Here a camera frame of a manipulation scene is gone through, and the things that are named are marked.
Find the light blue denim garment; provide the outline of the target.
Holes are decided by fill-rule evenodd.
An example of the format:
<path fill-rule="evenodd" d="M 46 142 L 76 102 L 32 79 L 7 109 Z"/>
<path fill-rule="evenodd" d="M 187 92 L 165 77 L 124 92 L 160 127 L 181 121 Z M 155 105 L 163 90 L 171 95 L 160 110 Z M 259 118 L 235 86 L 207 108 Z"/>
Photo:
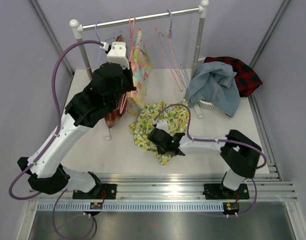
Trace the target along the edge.
<path fill-rule="evenodd" d="M 200 65 L 185 93 L 188 106 L 193 107 L 203 100 L 233 118 L 241 100 L 235 82 L 236 75 L 230 64 L 220 61 Z"/>

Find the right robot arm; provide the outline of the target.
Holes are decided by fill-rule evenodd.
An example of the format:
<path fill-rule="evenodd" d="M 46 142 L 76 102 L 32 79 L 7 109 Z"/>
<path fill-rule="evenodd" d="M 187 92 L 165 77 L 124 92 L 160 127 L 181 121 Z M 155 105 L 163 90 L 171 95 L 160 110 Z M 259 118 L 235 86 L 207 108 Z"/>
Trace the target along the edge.
<path fill-rule="evenodd" d="M 148 139 L 157 147 L 159 154 L 170 156 L 217 155 L 228 165 L 220 183 L 204 184 L 203 195 L 207 200 L 248 200 L 246 179 L 252 179 L 260 157 L 265 158 L 262 148 L 238 130 L 230 130 L 218 138 L 176 133 L 171 136 L 165 130 L 154 128 Z"/>

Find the red black plaid skirt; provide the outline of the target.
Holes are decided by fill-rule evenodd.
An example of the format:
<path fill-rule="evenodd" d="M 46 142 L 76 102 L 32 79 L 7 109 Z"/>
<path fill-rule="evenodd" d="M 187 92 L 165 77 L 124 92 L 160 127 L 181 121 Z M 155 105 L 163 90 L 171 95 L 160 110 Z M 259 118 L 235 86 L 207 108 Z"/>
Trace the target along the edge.
<path fill-rule="evenodd" d="M 233 71 L 237 73 L 235 76 L 235 82 L 241 98 L 247 98 L 263 84 L 256 72 L 237 58 L 218 56 L 206 57 L 204 60 L 204 63 L 211 62 L 222 62 L 232 66 Z"/>

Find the red beige checked garment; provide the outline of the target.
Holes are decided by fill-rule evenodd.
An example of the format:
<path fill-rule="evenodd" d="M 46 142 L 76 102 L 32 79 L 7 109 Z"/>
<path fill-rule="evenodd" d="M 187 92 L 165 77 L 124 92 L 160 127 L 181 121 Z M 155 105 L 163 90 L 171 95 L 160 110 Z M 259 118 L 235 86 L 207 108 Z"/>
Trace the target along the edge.
<path fill-rule="evenodd" d="M 116 42 L 125 42 L 124 37 L 122 35 L 119 35 L 117 37 L 117 39 L 116 39 Z M 123 111 L 123 114 L 119 113 L 123 95 L 124 95 L 124 93 L 119 98 L 117 108 L 114 109 L 113 112 L 110 113 L 107 117 L 105 117 L 106 125 L 109 128 L 114 127 L 117 124 L 117 122 L 121 119 L 121 117 L 124 115 L 124 113 L 125 113 L 125 109 Z"/>

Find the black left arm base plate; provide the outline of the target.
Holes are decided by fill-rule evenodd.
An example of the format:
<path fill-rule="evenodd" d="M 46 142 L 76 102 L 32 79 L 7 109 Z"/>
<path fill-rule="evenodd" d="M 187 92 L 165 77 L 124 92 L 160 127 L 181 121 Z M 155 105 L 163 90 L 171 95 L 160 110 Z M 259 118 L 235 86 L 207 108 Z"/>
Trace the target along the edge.
<path fill-rule="evenodd" d="M 90 192 L 82 192 L 75 190 L 72 198 L 75 200 L 115 200 L 117 193 L 117 185 L 113 183 L 102 183 L 100 188 L 91 190 Z"/>

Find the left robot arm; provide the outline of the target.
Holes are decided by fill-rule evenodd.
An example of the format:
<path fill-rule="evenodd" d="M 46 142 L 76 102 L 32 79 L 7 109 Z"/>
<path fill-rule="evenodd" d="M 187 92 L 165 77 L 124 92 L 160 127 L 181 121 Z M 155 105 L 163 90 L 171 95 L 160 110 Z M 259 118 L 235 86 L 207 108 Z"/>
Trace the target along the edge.
<path fill-rule="evenodd" d="M 68 102 L 60 124 L 31 157 L 21 157 L 17 164 L 29 175 L 30 187 L 52 195 L 61 190 L 77 190 L 95 199 L 102 183 L 93 172 L 70 170 L 61 164 L 75 143 L 101 119 L 117 109 L 122 96 L 136 88 L 132 70 L 106 62 L 93 72 L 93 79 Z"/>

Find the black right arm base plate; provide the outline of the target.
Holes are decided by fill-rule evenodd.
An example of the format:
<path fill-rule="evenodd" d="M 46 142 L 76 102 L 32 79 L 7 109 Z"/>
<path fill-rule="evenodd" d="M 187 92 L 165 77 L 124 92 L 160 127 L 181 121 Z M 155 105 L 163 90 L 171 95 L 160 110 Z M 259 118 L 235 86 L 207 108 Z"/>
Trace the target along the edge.
<path fill-rule="evenodd" d="M 221 183 L 206 183 L 203 187 L 203 195 L 207 200 L 228 200 L 236 197 L 234 191 L 224 187 Z"/>

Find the yellow green floral garment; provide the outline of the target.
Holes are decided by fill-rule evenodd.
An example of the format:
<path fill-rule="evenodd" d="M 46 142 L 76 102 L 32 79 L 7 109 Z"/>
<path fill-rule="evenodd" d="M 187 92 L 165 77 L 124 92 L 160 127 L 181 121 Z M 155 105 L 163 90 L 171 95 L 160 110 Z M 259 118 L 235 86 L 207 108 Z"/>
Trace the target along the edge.
<path fill-rule="evenodd" d="M 153 152 L 161 165 L 166 165 L 172 157 L 169 154 L 158 154 L 157 147 L 148 140 L 148 135 L 153 130 L 154 119 L 166 120 L 171 136 L 175 133 L 186 132 L 189 119 L 186 109 L 188 102 L 185 99 L 180 101 L 179 105 L 164 109 L 168 105 L 164 101 L 147 104 L 137 120 L 129 126 L 134 137 L 134 144 L 143 150 Z"/>

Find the pink wire hanger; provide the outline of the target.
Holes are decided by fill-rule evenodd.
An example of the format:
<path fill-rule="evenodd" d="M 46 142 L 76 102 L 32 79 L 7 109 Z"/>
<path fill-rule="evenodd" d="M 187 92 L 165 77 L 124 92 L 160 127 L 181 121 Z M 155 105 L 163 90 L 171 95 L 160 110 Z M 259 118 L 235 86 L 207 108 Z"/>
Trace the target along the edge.
<path fill-rule="evenodd" d="M 158 28 L 155 28 L 159 44 L 161 46 L 162 53 L 167 61 L 168 69 L 179 89 L 180 92 L 184 90 L 183 78 L 180 73 L 179 61 L 177 58 L 177 53 L 172 40 L 171 30 L 169 30 L 168 35 L 162 33 Z"/>

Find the pastel tie-dye garment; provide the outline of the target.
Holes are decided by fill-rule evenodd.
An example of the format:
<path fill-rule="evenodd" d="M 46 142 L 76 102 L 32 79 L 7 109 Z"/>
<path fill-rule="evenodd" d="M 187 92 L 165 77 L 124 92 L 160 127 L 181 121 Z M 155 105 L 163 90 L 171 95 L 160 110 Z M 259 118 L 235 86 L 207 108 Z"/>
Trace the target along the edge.
<path fill-rule="evenodd" d="M 127 111 L 130 115 L 136 116 L 146 105 L 146 79 L 153 69 L 141 29 L 138 29 L 131 49 L 131 69 L 136 90 L 130 93 L 130 97 L 127 100 Z"/>

